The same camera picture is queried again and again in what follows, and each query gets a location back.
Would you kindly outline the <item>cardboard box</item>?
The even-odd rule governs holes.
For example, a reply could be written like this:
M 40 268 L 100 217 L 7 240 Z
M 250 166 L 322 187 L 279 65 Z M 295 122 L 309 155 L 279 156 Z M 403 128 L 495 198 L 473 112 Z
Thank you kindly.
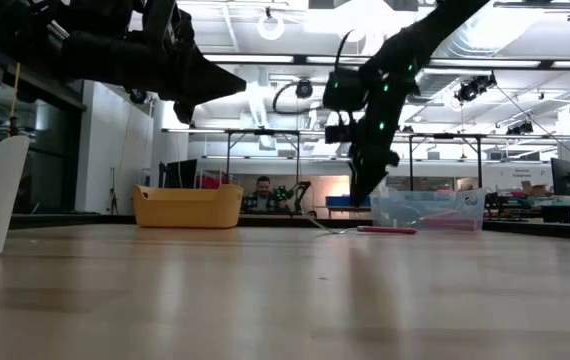
M 523 193 L 528 197 L 546 197 L 548 195 L 547 185 L 533 185 L 530 181 L 521 182 Z

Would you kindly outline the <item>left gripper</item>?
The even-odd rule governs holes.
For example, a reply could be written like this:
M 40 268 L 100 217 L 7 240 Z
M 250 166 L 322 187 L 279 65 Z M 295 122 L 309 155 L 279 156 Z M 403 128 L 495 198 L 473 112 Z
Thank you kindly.
M 196 104 L 246 90 L 246 81 L 208 60 L 195 45 L 191 15 L 176 0 L 147 0 L 144 37 L 159 62 L 162 100 L 173 101 L 181 123 L 191 123 Z M 185 93 L 186 88 L 194 90 Z

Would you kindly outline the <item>person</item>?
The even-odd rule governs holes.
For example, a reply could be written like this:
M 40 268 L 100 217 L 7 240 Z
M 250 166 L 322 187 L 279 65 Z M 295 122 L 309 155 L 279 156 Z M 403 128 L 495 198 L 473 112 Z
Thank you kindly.
M 269 213 L 288 209 L 284 200 L 279 200 L 271 192 L 271 181 L 267 176 L 260 176 L 256 181 L 255 191 L 243 197 L 243 212 Z

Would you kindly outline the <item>black aluminium table frame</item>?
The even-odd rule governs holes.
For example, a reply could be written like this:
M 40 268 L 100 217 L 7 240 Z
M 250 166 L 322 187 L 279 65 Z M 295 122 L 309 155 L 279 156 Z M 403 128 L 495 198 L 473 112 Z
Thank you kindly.
M 44 228 L 74 225 L 134 225 L 133 215 L 100 215 L 97 213 L 73 214 L 14 214 L 11 216 L 10 229 Z M 238 221 L 241 227 L 277 227 L 277 228 L 312 228 L 315 224 L 305 216 L 284 215 L 241 215 Z M 485 231 L 514 233 L 531 236 L 570 239 L 570 224 L 562 223 L 526 223 L 507 221 L 484 221 Z

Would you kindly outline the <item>red handled fork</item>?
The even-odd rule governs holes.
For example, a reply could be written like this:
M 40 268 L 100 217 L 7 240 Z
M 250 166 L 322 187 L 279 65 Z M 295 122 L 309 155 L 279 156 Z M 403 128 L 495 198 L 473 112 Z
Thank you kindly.
M 333 229 L 333 228 L 330 228 L 328 226 L 321 224 L 319 222 L 319 220 L 317 220 L 316 218 L 309 217 L 309 216 L 305 216 L 305 218 L 307 220 L 309 220 L 312 224 L 314 224 L 316 227 L 318 227 L 318 228 L 320 228 L 326 232 L 329 232 L 331 234 L 346 234 L 350 231 L 356 231 L 356 232 L 363 232 L 363 233 L 414 235 L 418 232 L 418 230 L 414 229 L 414 228 L 381 227 L 381 226 L 373 226 L 373 225 L 372 226 L 359 225 L 359 226 L 354 227 L 354 228 L 336 230 L 336 229 Z
M 408 226 L 411 228 L 437 229 L 448 228 L 457 225 L 460 221 L 459 212 L 456 210 L 445 211 L 432 215 L 419 216 L 411 221 Z

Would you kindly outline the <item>black metal frame stand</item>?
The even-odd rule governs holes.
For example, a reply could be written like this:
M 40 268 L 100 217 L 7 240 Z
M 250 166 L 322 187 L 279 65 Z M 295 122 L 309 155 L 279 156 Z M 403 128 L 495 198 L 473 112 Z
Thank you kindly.
M 299 131 L 299 130 L 256 128 L 256 129 L 224 129 L 223 133 L 225 133 L 227 135 L 225 173 L 227 175 L 228 183 L 231 180 L 231 172 L 230 172 L 231 149 L 234 147 L 234 145 L 231 143 L 231 140 L 232 140 L 232 136 L 234 134 L 238 133 L 238 134 L 241 134 L 242 136 L 244 136 L 246 134 L 251 134 L 251 135 L 255 135 L 255 136 L 271 136 L 271 137 L 275 137 L 277 135 L 280 135 L 285 140 L 289 141 L 290 144 L 293 146 L 293 148 L 296 151 L 295 182 L 296 182 L 296 184 L 298 184 L 299 179 L 300 179 L 301 131 Z M 294 136 L 296 138 L 295 144 L 289 138 L 290 136 Z
M 454 133 L 412 133 L 408 135 L 409 144 L 409 180 L 410 180 L 410 190 L 414 191 L 414 157 L 413 152 L 419 146 L 418 142 L 414 142 L 415 138 L 424 138 L 432 140 L 454 140 L 454 139 L 474 139 L 476 141 L 475 145 L 471 145 L 471 148 L 477 153 L 477 180 L 478 187 L 483 187 L 483 175 L 482 175 L 482 156 L 481 156 L 481 145 L 482 139 L 486 138 L 484 134 L 454 134 Z

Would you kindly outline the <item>clear plastic container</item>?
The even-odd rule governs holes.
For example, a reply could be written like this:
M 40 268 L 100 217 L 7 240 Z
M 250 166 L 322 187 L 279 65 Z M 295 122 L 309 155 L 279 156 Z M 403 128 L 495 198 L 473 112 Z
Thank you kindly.
M 448 228 L 417 230 L 460 230 L 477 232 L 482 230 L 485 213 L 485 191 L 399 191 L 385 188 L 370 196 L 373 223 L 377 226 L 407 227 L 419 216 L 445 211 L 459 212 L 460 221 Z

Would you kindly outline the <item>yellow plastic bin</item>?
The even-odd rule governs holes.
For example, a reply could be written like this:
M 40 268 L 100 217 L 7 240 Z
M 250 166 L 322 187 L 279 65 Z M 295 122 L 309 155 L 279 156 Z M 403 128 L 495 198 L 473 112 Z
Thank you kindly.
M 227 229 L 238 224 L 244 190 L 154 188 L 135 185 L 136 224 L 144 228 Z

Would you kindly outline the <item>black tripod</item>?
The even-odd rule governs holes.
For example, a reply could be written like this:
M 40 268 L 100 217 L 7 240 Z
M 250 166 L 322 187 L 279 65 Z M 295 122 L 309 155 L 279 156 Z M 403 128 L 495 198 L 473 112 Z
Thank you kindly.
M 110 168 L 109 204 L 107 210 L 111 215 L 118 215 L 118 199 L 116 195 L 116 169 Z

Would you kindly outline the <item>black ceiling spotlight cluster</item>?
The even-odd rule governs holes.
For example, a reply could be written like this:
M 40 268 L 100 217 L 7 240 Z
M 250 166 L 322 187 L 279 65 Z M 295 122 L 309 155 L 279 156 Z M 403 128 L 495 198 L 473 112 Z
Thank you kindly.
M 460 88 L 454 92 L 454 98 L 459 103 L 471 102 L 496 84 L 497 81 L 493 72 L 489 75 L 474 76 L 460 84 Z

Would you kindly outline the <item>red crate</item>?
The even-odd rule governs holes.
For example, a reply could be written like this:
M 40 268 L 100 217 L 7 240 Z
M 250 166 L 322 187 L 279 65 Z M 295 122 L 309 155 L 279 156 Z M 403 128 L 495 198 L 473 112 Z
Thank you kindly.
M 230 183 L 230 177 L 224 171 L 201 170 L 196 179 L 201 189 L 218 189 L 221 185 Z

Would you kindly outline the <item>black computer monitor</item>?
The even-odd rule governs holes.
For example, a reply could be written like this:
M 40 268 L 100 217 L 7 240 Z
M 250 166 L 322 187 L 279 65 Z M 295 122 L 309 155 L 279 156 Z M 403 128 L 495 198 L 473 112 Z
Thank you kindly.
M 159 186 L 161 188 L 194 188 L 197 160 L 184 160 L 159 164 Z
M 570 161 L 551 159 L 553 192 L 558 196 L 570 196 Z

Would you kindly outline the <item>cluttered background workbench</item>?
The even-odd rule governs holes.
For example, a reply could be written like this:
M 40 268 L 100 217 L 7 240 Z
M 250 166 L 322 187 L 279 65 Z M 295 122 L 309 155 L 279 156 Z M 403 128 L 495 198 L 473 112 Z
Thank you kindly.
M 485 196 L 485 219 L 570 224 L 570 197 L 533 197 L 521 193 Z

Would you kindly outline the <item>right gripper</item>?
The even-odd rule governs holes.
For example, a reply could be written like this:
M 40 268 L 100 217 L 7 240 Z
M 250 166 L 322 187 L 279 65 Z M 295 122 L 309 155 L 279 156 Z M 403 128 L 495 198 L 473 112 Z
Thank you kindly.
M 406 97 L 417 91 L 411 75 L 390 74 L 369 85 L 365 115 L 357 123 L 356 138 L 350 148 L 351 205 L 362 205 L 388 175 L 385 167 L 398 165 L 400 157 L 391 150 L 391 143 Z

